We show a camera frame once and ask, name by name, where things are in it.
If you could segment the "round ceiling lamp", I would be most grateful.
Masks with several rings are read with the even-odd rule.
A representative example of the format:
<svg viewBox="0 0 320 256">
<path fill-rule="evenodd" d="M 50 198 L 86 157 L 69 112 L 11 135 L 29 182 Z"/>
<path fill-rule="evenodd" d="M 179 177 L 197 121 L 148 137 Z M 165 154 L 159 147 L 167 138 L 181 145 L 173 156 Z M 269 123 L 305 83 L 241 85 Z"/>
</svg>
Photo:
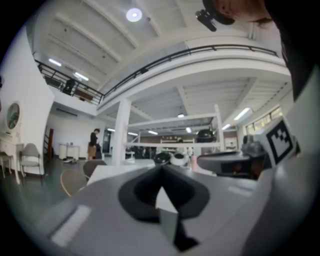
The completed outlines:
<svg viewBox="0 0 320 256">
<path fill-rule="evenodd" d="M 142 17 L 143 13 L 139 8 L 131 8 L 126 12 L 126 19 L 132 23 L 140 21 Z"/>
</svg>

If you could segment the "brown door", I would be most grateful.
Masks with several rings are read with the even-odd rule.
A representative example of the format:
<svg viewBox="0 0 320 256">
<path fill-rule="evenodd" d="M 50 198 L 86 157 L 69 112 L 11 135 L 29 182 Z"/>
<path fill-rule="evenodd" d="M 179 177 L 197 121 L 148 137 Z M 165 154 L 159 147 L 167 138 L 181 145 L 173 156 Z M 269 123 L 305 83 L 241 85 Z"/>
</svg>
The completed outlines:
<svg viewBox="0 0 320 256">
<path fill-rule="evenodd" d="M 49 159 L 52 159 L 54 157 L 53 136 L 54 136 L 54 130 L 51 128 L 49 130 L 48 151 L 47 151 L 47 156 L 48 156 Z"/>
</svg>

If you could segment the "white rack frame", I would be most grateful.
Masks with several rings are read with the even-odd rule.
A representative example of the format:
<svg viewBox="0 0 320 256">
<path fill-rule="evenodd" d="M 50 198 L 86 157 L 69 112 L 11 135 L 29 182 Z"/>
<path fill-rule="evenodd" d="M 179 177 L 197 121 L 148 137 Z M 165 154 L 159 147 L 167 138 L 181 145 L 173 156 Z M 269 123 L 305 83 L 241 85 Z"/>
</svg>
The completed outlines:
<svg viewBox="0 0 320 256">
<path fill-rule="evenodd" d="M 182 122 L 194 119 L 204 119 L 204 118 L 214 118 L 217 119 L 218 131 L 219 131 L 219 142 L 193 142 L 193 143 L 141 143 L 135 142 L 123 142 L 122 145 L 124 147 L 160 147 L 160 148 L 182 148 L 182 147 L 190 147 L 190 148 L 219 148 L 221 152 L 225 149 L 224 143 L 224 135 L 222 130 L 222 119 L 220 108 L 218 104 L 214 105 L 215 112 L 212 113 L 203 113 L 203 114 L 194 114 L 187 115 L 185 117 L 172 117 L 165 119 L 158 119 L 153 121 L 141 122 L 141 123 L 133 123 L 131 126 L 143 126 L 143 125 L 152 125 L 152 124 L 164 124 L 170 122 Z"/>
</svg>

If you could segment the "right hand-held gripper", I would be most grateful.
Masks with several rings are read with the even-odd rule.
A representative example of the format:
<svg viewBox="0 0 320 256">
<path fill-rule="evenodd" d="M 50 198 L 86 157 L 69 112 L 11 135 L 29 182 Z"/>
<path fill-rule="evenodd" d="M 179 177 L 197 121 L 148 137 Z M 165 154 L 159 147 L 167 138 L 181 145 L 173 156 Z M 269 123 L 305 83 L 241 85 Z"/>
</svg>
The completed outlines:
<svg viewBox="0 0 320 256">
<path fill-rule="evenodd" d="M 262 171 L 277 167 L 296 153 L 297 141 L 286 120 L 277 117 L 243 137 L 242 154 L 237 151 L 200 155 L 197 165 L 219 177 L 257 179 Z"/>
</svg>

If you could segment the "window row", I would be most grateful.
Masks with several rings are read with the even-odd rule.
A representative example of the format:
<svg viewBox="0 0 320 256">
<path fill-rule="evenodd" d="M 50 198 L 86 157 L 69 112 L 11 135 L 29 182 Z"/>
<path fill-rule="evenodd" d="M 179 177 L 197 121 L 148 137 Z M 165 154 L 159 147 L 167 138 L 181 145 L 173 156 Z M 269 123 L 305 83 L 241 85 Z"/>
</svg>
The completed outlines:
<svg viewBox="0 0 320 256">
<path fill-rule="evenodd" d="M 269 112 L 265 116 L 261 117 L 260 119 L 257 119 L 256 121 L 248 124 L 246 129 L 247 135 L 253 135 L 254 132 L 260 130 L 261 128 L 268 125 L 271 121 L 275 120 L 278 117 L 281 117 L 283 115 L 282 110 L 280 107 L 275 108 L 273 111 Z"/>
</svg>

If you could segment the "white round object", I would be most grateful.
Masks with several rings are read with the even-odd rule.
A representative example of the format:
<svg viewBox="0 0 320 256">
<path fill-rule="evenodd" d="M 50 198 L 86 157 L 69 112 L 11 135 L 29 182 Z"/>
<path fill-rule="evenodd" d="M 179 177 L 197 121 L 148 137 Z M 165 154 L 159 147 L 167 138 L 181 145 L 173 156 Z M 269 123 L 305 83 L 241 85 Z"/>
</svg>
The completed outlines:
<svg viewBox="0 0 320 256">
<path fill-rule="evenodd" d="M 181 153 L 175 153 L 170 159 L 170 163 L 175 166 L 184 166 L 187 162 L 188 157 Z"/>
</svg>

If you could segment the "black round machine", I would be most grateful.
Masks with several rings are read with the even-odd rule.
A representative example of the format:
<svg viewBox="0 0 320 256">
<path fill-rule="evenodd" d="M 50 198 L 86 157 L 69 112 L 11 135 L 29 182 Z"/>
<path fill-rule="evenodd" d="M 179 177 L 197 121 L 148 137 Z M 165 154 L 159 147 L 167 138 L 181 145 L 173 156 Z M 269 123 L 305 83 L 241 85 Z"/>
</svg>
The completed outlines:
<svg viewBox="0 0 320 256">
<path fill-rule="evenodd" d="M 201 129 L 196 134 L 196 142 L 197 143 L 215 143 L 216 136 L 210 129 Z"/>
</svg>

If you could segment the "black mezzanine railing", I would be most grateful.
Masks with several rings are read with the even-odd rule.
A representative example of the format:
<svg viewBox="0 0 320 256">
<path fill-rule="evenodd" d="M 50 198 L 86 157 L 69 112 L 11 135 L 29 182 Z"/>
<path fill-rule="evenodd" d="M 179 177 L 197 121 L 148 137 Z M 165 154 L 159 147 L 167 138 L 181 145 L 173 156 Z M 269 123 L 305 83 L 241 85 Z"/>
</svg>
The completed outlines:
<svg viewBox="0 0 320 256">
<path fill-rule="evenodd" d="M 59 92 L 64 93 L 68 96 L 75 97 L 83 102 L 88 102 L 95 106 L 99 105 L 102 100 L 104 100 L 111 93 L 115 92 L 117 89 L 125 85 L 126 83 L 136 79 L 137 77 L 147 73 L 148 71 L 171 62 L 173 60 L 180 59 L 186 56 L 192 56 L 199 53 L 208 53 L 208 52 L 218 52 L 222 50 L 239 50 L 247 51 L 253 53 L 262 53 L 271 56 L 277 57 L 278 54 L 274 50 L 250 46 L 243 44 L 212 44 L 204 45 L 193 48 L 188 48 L 185 50 L 177 51 L 172 54 L 166 55 L 164 57 L 158 58 L 155 61 L 148 63 L 145 66 L 135 70 L 130 75 L 126 76 L 114 86 L 112 86 L 106 93 L 102 93 L 83 82 L 76 80 L 75 77 L 70 77 L 61 71 L 43 63 L 38 60 L 35 61 L 40 73 L 44 76 L 45 82 L 47 85 L 57 89 Z"/>
</svg>

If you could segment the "small white cabinet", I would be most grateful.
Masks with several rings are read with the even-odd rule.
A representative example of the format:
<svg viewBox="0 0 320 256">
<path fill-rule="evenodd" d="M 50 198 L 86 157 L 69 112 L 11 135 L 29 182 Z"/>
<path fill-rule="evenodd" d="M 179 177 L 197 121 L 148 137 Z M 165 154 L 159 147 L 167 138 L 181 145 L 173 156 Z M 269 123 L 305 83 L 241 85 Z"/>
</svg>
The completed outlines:
<svg viewBox="0 0 320 256">
<path fill-rule="evenodd" d="M 72 158 L 75 160 L 79 160 L 80 158 L 80 147 L 77 145 L 71 145 L 71 144 L 59 144 L 59 159 L 67 159 Z"/>
</svg>

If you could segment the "white marble table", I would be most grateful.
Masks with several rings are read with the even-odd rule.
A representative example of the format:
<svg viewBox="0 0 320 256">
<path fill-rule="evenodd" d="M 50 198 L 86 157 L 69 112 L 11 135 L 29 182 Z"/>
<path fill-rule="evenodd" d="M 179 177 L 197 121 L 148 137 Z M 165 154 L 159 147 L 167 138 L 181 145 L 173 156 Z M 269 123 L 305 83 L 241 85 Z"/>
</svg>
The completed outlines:
<svg viewBox="0 0 320 256">
<path fill-rule="evenodd" d="M 92 183 L 95 183 L 100 180 L 112 178 L 118 175 L 126 174 L 132 171 L 136 171 L 143 168 L 151 169 L 155 167 L 154 163 L 148 163 L 148 164 L 138 164 L 138 165 L 122 165 L 122 166 L 111 166 L 111 165 L 98 165 L 92 175 L 90 176 L 87 186 L 89 186 Z"/>
</svg>

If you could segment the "white vanity table with mirror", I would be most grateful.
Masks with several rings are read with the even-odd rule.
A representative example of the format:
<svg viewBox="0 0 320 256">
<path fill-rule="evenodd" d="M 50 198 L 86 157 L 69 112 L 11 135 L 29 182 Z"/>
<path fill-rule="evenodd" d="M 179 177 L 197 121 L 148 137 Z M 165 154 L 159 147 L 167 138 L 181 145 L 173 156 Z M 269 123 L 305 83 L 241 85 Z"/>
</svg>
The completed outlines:
<svg viewBox="0 0 320 256">
<path fill-rule="evenodd" d="M 5 177 L 5 163 L 11 173 L 14 170 L 16 183 L 21 184 L 19 173 L 24 177 L 20 168 L 20 152 L 24 144 L 21 142 L 22 107 L 19 101 L 14 101 L 6 110 L 3 128 L 0 129 L 0 166 Z"/>
</svg>

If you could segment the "white pillar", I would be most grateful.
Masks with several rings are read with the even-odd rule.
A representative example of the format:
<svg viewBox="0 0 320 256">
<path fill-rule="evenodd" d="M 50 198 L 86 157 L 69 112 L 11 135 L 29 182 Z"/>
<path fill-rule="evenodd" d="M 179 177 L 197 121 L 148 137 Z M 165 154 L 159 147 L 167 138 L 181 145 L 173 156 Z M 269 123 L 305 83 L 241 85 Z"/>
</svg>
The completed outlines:
<svg viewBox="0 0 320 256">
<path fill-rule="evenodd" d="M 121 166 L 125 160 L 125 144 L 128 137 L 128 125 L 130 119 L 132 102 L 128 99 L 123 99 L 119 103 L 115 132 L 113 135 L 113 148 L 112 148 L 112 165 Z"/>
</svg>

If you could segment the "black bowl-shaped object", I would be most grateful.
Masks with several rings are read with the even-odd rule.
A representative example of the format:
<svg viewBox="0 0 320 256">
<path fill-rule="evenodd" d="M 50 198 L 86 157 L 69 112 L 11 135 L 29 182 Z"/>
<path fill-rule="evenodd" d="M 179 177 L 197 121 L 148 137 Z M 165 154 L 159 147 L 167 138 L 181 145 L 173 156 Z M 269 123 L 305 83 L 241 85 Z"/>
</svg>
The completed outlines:
<svg viewBox="0 0 320 256">
<path fill-rule="evenodd" d="M 155 155 L 153 161 L 155 165 L 166 165 L 170 162 L 172 155 L 169 152 L 160 152 Z"/>
</svg>

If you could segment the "person's black shirt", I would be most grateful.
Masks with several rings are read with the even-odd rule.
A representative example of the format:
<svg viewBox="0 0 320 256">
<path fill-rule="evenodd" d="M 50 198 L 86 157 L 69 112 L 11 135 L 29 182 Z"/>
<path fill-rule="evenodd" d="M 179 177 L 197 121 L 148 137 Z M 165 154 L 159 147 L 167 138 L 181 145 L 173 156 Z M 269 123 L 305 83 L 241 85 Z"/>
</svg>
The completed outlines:
<svg viewBox="0 0 320 256">
<path fill-rule="evenodd" d="M 282 57 L 290 72 L 293 100 L 311 72 L 320 67 L 320 0 L 264 0 L 280 33 Z"/>
</svg>

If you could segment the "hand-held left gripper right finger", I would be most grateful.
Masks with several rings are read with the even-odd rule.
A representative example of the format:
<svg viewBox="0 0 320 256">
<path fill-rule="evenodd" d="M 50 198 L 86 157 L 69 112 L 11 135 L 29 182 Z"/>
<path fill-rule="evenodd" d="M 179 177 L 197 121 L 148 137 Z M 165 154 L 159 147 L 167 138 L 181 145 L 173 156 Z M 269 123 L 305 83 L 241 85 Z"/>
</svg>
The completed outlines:
<svg viewBox="0 0 320 256">
<path fill-rule="evenodd" d="M 159 241 L 158 256 L 265 256 L 258 222 L 271 192 L 274 171 L 257 181 L 186 172 L 173 165 L 156 168 L 156 179 L 177 214 L 160 213 L 174 231 L 173 241 Z"/>
</svg>

